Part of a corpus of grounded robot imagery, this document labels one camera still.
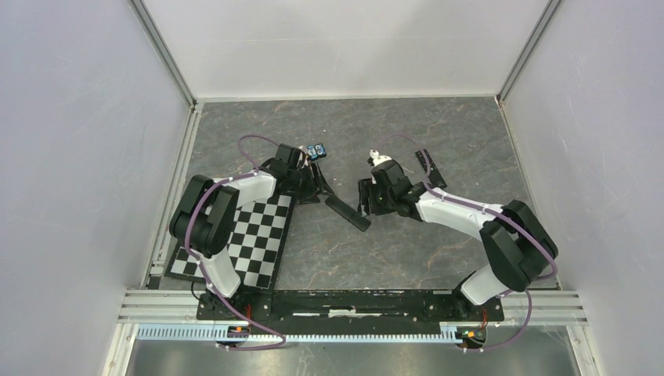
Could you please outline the black remote control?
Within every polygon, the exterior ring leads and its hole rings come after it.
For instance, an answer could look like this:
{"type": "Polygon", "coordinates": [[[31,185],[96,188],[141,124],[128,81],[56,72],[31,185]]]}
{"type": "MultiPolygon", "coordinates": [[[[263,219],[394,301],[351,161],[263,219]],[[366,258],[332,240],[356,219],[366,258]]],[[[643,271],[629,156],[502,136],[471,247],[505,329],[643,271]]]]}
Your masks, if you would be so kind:
{"type": "Polygon", "coordinates": [[[369,219],[362,217],[355,209],[336,196],[329,196],[325,200],[325,204],[362,232],[366,232],[371,225],[369,219]]]}

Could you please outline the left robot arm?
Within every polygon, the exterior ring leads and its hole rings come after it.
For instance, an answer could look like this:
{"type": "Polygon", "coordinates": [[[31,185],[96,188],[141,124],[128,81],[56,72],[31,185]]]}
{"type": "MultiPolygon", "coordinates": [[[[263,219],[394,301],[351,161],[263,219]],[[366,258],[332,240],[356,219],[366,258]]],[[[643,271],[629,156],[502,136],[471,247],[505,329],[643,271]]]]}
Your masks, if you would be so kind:
{"type": "Polygon", "coordinates": [[[195,175],[186,184],[169,225],[169,233],[200,263],[216,309],[227,319],[240,317],[246,298],[226,246],[235,228],[236,210],[274,196],[316,203],[325,191],[317,161],[298,148],[280,144],[274,157],[249,172],[222,179],[195,175]]]}

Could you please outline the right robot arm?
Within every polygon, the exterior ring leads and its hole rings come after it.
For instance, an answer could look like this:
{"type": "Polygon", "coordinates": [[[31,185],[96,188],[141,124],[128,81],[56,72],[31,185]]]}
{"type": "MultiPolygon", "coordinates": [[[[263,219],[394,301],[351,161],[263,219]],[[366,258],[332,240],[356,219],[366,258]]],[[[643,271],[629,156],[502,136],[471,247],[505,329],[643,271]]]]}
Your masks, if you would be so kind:
{"type": "Polygon", "coordinates": [[[487,266],[474,271],[454,290],[452,307],[459,318],[471,320],[491,298],[523,292],[532,282],[555,276],[558,248],[526,203],[486,204],[424,182],[413,184],[389,156],[376,154],[368,163],[371,176],[359,182],[366,213],[396,213],[449,227],[482,243],[487,266]]]}

